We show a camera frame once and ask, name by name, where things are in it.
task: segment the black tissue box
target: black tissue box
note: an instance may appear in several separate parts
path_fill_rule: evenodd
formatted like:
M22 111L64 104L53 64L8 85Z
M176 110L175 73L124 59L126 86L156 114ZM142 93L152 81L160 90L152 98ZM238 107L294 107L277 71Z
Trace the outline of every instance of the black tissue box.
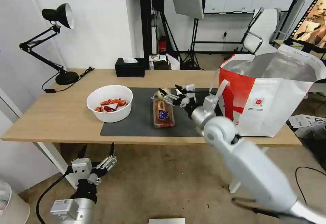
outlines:
M117 77L144 77L145 67L143 58L135 58L138 63L124 63L123 58L118 58L115 63Z

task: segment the white and red bag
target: white and red bag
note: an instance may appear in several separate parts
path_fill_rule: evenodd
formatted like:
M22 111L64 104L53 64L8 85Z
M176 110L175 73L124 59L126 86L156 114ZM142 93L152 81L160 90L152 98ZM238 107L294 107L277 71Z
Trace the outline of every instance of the white and red bag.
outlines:
M279 50L236 54L221 65L218 104L242 136L275 136L313 83L326 78L315 56L286 45Z

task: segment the screen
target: screen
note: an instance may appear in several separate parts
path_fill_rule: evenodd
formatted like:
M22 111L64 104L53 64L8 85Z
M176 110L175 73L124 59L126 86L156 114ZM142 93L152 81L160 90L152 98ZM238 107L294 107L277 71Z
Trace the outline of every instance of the screen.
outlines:
M326 50L326 0L314 0L290 35L301 44Z

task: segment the monitor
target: monitor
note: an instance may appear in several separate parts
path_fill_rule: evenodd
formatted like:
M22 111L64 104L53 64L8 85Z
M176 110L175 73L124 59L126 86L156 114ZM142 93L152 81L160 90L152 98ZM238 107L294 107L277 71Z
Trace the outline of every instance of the monitor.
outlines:
M326 0L314 0L289 36L303 51L326 53Z

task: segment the lamp shade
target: lamp shade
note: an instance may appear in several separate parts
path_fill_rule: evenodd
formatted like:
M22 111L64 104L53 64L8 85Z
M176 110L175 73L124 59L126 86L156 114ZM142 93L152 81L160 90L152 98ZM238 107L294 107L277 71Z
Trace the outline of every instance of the lamp shade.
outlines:
M61 4L56 10L45 8L42 16L48 21L58 21L67 28L74 28L74 18L68 3Z

